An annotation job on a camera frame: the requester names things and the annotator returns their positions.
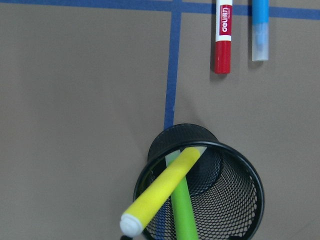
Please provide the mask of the black mesh pen cup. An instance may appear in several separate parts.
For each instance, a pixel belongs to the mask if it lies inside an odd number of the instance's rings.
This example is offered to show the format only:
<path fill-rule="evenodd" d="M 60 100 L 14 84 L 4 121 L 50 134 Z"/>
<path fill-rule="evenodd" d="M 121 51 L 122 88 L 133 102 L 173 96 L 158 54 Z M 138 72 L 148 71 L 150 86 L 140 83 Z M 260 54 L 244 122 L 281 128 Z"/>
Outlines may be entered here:
<path fill-rule="evenodd" d="M 147 165 L 136 182 L 134 198 L 165 169 L 167 154 L 194 146 L 206 148 L 186 175 L 198 237 L 201 240 L 250 240 L 264 213 L 261 179 L 241 153 L 219 142 L 202 126 L 173 125 L 154 139 Z"/>

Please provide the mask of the blue marker pen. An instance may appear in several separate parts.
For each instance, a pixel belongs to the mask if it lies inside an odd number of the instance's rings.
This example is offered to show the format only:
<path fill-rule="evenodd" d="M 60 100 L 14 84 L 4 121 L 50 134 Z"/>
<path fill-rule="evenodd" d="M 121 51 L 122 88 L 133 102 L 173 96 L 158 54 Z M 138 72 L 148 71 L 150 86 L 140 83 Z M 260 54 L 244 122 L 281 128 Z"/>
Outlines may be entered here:
<path fill-rule="evenodd" d="M 252 45 L 253 62 L 269 60 L 269 1 L 252 0 Z"/>

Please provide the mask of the green marker pen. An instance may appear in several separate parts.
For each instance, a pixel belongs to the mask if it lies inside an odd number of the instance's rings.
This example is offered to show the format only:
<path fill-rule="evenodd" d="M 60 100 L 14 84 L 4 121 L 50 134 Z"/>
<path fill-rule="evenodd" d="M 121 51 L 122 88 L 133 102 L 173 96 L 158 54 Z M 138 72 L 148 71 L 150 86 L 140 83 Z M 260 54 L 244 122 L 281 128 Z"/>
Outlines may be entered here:
<path fill-rule="evenodd" d="M 165 157 L 166 167 L 175 180 L 170 199 L 177 240 L 199 239 L 186 175 L 206 149 L 204 146 L 187 147 Z"/>

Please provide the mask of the brown paper table mat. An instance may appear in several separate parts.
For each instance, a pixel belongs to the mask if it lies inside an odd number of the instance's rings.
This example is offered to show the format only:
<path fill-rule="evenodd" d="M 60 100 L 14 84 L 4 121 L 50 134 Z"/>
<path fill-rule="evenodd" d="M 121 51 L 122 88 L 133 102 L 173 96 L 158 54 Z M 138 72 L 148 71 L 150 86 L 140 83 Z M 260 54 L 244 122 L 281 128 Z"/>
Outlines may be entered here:
<path fill-rule="evenodd" d="M 265 209 L 256 240 L 320 237 L 320 3 L 269 3 L 251 60 L 233 3 L 231 73 L 213 71 L 213 0 L 0 3 L 0 237 L 118 240 L 153 139 L 194 123 L 245 155 Z"/>

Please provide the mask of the yellow highlighter pen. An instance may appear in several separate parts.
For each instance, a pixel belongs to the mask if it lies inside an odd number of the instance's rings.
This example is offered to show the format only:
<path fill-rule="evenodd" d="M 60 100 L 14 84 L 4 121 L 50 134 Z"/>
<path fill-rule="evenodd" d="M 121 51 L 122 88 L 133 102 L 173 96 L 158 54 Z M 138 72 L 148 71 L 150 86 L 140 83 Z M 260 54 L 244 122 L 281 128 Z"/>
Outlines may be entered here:
<path fill-rule="evenodd" d="M 134 238 L 140 235 L 207 148 L 185 148 L 123 212 L 120 229 Z"/>

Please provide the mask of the red marker pen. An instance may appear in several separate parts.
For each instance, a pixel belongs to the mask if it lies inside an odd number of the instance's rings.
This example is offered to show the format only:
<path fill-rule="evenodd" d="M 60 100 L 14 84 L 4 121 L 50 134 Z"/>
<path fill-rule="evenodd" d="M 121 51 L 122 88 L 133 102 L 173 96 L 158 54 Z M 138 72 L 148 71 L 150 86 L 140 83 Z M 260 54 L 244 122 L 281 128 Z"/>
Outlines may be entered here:
<path fill-rule="evenodd" d="M 229 74 L 231 72 L 232 15 L 232 0 L 216 1 L 214 58 L 214 72 L 216 74 Z"/>

